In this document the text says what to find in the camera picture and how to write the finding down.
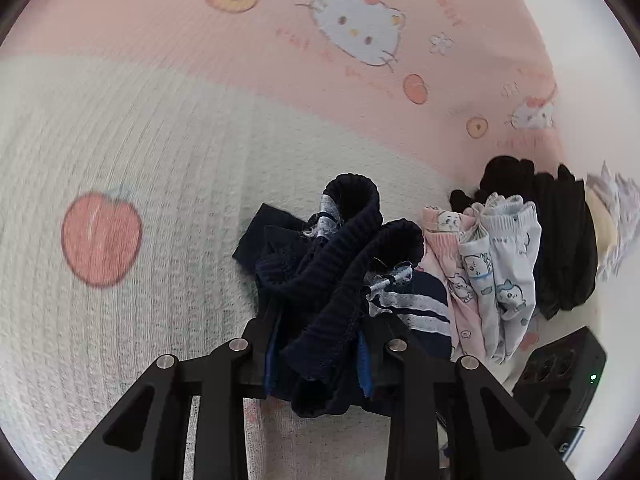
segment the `hello kitty print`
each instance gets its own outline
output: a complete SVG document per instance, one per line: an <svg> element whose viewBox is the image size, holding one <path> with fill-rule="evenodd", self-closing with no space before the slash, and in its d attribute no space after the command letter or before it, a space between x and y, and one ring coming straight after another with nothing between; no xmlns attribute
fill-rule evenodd
<svg viewBox="0 0 640 480"><path fill-rule="evenodd" d="M382 0L312 0L312 17L338 48L371 66L397 61L404 14Z"/></svg>
<svg viewBox="0 0 640 480"><path fill-rule="evenodd" d="M24 33L18 21L5 54L180 67L458 184L476 184L495 155L540 171L562 161L552 67L522 0L46 1L29 9L47 20Z"/></svg>

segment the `cartoon character print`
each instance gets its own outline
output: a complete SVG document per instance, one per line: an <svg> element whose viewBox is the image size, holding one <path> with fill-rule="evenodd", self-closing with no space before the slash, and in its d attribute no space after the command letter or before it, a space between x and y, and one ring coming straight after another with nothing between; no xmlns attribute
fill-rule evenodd
<svg viewBox="0 0 640 480"><path fill-rule="evenodd" d="M463 303L468 303L475 296L475 292L464 276L456 272L453 276L447 276L449 291L459 298Z"/></svg>
<svg viewBox="0 0 640 480"><path fill-rule="evenodd" d="M507 310L520 310L527 305L522 296L522 289L518 285L514 285L510 280L505 280L501 285L495 288L496 299L500 306Z"/></svg>
<svg viewBox="0 0 640 480"><path fill-rule="evenodd" d="M529 233L526 233L526 235L527 235L527 241L522 241L522 249L518 249L518 254L527 254L527 251L529 250L531 237L529 236Z"/></svg>
<svg viewBox="0 0 640 480"><path fill-rule="evenodd" d="M382 0L312 0L309 7L320 31L336 46L372 66L397 61L404 14Z"/></svg>
<svg viewBox="0 0 640 480"><path fill-rule="evenodd" d="M554 126L551 99L527 97L511 114L511 125L517 130L543 130Z"/></svg>
<svg viewBox="0 0 640 480"><path fill-rule="evenodd" d="M480 278L494 271L494 263L488 253L470 254L462 261L470 278Z"/></svg>
<svg viewBox="0 0 640 480"><path fill-rule="evenodd" d="M451 211L442 211L438 215L438 231L460 231L460 215Z"/></svg>

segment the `dark blue fabric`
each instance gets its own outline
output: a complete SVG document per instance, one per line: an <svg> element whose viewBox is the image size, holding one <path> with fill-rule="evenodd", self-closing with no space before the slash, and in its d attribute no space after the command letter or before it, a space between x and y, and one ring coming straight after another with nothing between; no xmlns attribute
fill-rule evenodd
<svg viewBox="0 0 640 480"><path fill-rule="evenodd" d="M324 194L342 218L328 240L306 237L304 222L263 205L234 253L243 267L255 268L260 300L277 301L282 308L265 387L290 400L300 416L338 415L352 404L389 415L383 410L390 405L374 407L366 398L373 384L360 330L368 309L364 275L375 258L417 265L422 232L405 219L382 226L380 197L366 177L340 175Z"/></svg>
<svg viewBox="0 0 640 480"><path fill-rule="evenodd" d="M484 203L491 193L520 195L536 204L542 238L533 268L536 306L551 319L560 309L585 303L595 288L598 248L591 212L584 199L584 182L564 165L558 178L535 173L533 162L509 155L492 158L484 168L472 198L455 189L449 197L453 211L462 213L472 202Z"/></svg>
<svg viewBox="0 0 640 480"><path fill-rule="evenodd" d="M438 301L442 305L442 309L447 307L447 289L442 282L428 272L414 272L410 282L392 283L385 287L386 292L396 292L398 294L416 294L419 296L428 296ZM396 308L380 303L380 299L376 296L371 300L375 306L386 308L394 314L412 314L414 316L433 317L450 325L448 316L436 313L433 310L419 310L415 308ZM437 332L422 332L421 330L411 330L416 339L422 345L422 349L432 357L449 359L451 356L451 336Z"/></svg>

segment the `folded clothes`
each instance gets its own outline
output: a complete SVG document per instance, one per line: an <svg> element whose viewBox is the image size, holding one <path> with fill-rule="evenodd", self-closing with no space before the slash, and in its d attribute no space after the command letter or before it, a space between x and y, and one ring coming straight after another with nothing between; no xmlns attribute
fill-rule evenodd
<svg viewBox="0 0 640 480"><path fill-rule="evenodd" d="M614 222L607 207L588 184L584 187L584 200L589 207L596 233L596 247L598 248L598 273L596 277L602 279L605 260L609 256L609 251L618 243L618 222Z"/></svg>
<svg viewBox="0 0 640 480"><path fill-rule="evenodd" d="M487 355L501 363L518 348L536 307L533 268L542 229L535 204L519 195L493 193L471 211L477 222L458 250L478 295Z"/></svg>
<svg viewBox="0 0 640 480"><path fill-rule="evenodd" d="M267 356L267 393L306 417L340 414L351 404L383 412L367 399L370 359L360 325L370 304L396 312L425 351L448 358L442 284L413 279L422 256L420 228L405 219L382 225L378 191L363 176L329 183L308 222L261 206L234 258L255 269L258 300L282 307Z"/></svg>
<svg viewBox="0 0 640 480"><path fill-rule="evenodd" d="M473 198L454 190L450 203L463 212L473 202L485 203L491 193L520 195L536 205L542 226L540 251L533 270L536 304L552 318L558 310L583 304L595 288L598 250L591 213L584 199L584 183L564 166L558 178L535 173L530 160L497 156L486 165Z"/></svg>
<svg viewBox="0 0 640 480"><path fill-rule="evenodd" d="M605 205L615 227L616 239L598 267L598 278L605 281L618 274L640 240L640 187L619 173L614 178L604 162L600 175L587 175L587 188Z"/></svg>
<svg viewBox="0 0 640 480"><path fill-rule="evenodd" d="M447 279L460 346L464 353L484 362L486 349L478 313L478 298L462 267L458 252L458 241L462 232L471 228L474 223L473 217L464 214L436 207L425 207L422 210L422 233Z"/></svg>
<svg viewBox="0 0 640 480"><path fill-rule="evenodd" d="M426 272L431 276L434 276L438 279L438 281L443 285L446 293L446 301L447 301L447 311L449 312L449 324L451 330L451 349L452 352L455 351L460 344L460 336L458 335L458 327L456 325L456 310L453 306L453 298L451 297L451 293L447 288L447 277L444 275L444 271L440 266L440 263L433 252L433 250L427 244L427 240L424 241L424 256L422 256L422 260L420 261L420 265L415 268L418 272Z"/></svg>

